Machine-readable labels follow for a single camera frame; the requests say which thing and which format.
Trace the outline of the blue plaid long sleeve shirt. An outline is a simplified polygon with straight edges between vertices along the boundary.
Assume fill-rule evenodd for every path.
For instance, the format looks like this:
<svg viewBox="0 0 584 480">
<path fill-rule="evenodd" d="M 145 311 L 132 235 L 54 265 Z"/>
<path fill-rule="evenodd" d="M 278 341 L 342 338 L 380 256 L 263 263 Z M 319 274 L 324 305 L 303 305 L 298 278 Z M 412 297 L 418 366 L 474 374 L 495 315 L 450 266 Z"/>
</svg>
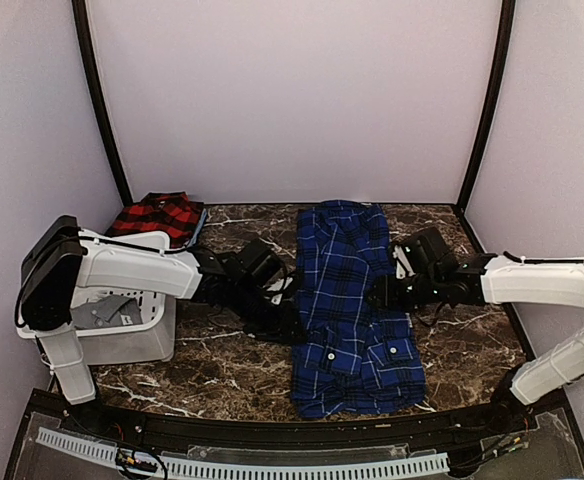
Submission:
<svg viewBox="0 0 584 480">
<path fill-rule="evenodd" d="M 366 299 L 395 272 L 389 240 L 377 204 L 331 200 L 298 214 L 296 305 L 307 340 L 292 348 L 291 400 L 304 419 L 391 414 L 425 399 L 411 319 Z"/>
</svg>

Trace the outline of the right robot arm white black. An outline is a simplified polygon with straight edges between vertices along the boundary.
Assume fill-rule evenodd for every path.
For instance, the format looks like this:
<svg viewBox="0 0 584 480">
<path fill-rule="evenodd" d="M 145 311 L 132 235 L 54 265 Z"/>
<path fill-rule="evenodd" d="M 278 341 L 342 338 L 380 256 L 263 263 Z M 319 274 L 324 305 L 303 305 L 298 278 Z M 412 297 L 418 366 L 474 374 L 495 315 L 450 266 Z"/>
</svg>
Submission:
<svg viewBox="0 0 584 480">
<path fill-rule="evenodd" d="M 584 257 L 526 258 L 480 253 L 461 262 L 438 229 L 393 244 L 392 274 L 374 281 L 367 301 L 383 310 L 412 311 L 427 304 L 455 307 L 506 303 L 584 309 Z M 508 372 L 482 413 L 493 434 L 506 432 L 521 408 L 584 376 L 584 327 L 550 351 Z"/>
</svg>

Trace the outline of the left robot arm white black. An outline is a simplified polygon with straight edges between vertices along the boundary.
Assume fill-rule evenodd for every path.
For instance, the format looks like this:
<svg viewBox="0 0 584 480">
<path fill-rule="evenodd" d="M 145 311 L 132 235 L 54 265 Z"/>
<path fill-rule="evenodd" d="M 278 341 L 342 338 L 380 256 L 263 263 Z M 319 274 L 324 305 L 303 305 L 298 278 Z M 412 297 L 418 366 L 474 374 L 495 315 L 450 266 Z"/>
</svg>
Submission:
<svg viewBox="0 0 584 480">
<path fill-rule="evenodd" d="M 96 400 L 91 366 L 170 360 L 179 300 L 233 312 L 257 340 L 304 343 L 286 272 L 260 239 L 239 252 L 173 249 L 162 231 L 111 239 L 64 215 L 22 262 L 15 323 L 44 353 L 75 421 L 103 436 L 113 415 Z"/>
</svg>

